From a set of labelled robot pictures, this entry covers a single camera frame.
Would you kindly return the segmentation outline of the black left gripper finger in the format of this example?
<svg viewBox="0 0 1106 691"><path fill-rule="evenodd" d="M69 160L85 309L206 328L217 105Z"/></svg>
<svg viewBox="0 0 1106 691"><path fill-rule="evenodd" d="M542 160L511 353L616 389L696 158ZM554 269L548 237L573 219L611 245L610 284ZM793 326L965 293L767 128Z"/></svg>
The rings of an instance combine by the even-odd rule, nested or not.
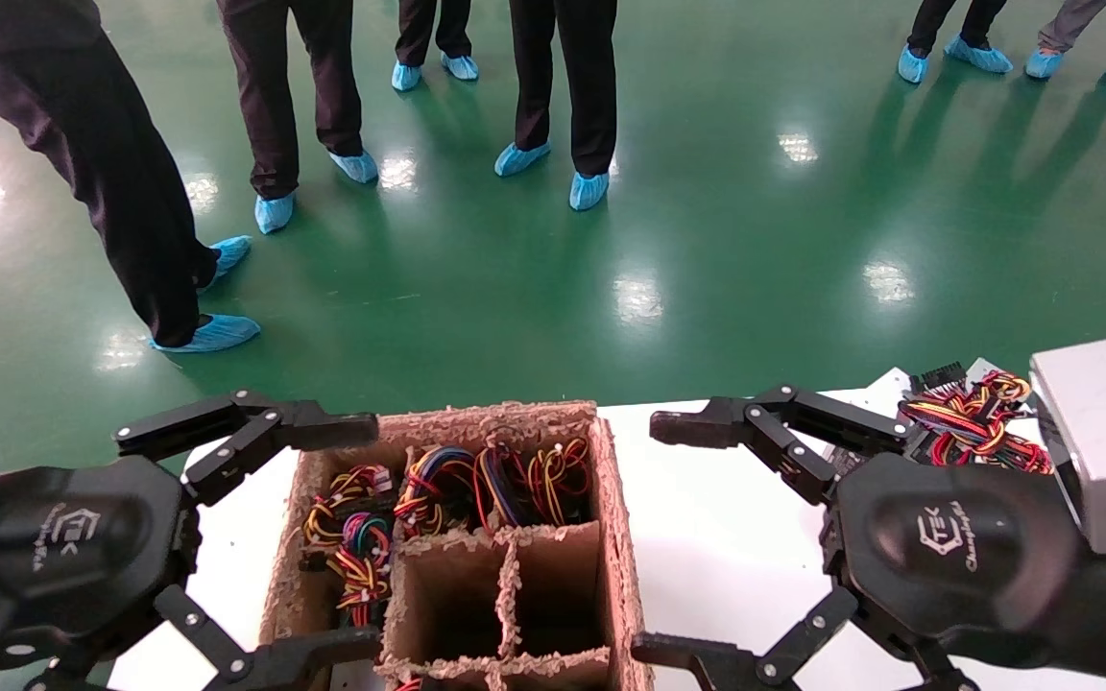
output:
<svg viewBox="0 0 1106 691"><path fill-rule="evenodd" d="M313 399L276 401L238 390L132 421L114 440L123 458L154 463L215 442L184 478L197 503L215 506L284 449L347 449L372 444L378 435L374 413L328 413Z"/></svg>

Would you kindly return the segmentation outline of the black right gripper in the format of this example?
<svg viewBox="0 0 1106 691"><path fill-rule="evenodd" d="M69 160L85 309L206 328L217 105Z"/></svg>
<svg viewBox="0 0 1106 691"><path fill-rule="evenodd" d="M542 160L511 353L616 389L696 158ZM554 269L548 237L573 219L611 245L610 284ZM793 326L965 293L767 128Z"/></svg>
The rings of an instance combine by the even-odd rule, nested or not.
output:
<svg viewBox="0 0 1106 691"><path fill-rule="evenodd" d="M842 478L800 435L873 459ZM714 396L697 413L657 411L650 437L743 447L810 506L830 507L844 579L859 595L835 586L763 655L641 632L633 660L682 669L702 690L800 690L804 666L855 624L916 666L914 690L978 690L947 653L1106 679L1106 555L1079 533L1054 478L912 464L900 458L909 425L791 386Z"/></svg>

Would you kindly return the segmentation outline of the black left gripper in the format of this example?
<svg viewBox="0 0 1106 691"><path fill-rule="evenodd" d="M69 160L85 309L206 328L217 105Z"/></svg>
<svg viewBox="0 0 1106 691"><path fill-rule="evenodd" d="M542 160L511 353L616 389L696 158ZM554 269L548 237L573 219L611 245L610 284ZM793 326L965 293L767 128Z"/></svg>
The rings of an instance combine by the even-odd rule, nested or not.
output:
<svg viewBox="0 0 1106 691"><path fill-rule="evenodd" d="M96 690L92 666L161 622L212 664L206 690L307 690L328 666L380 652L374 627L247 652L182 589L198 522L180 478L144 458L0 473L0 670L51 657L30 690Z"/></svg>

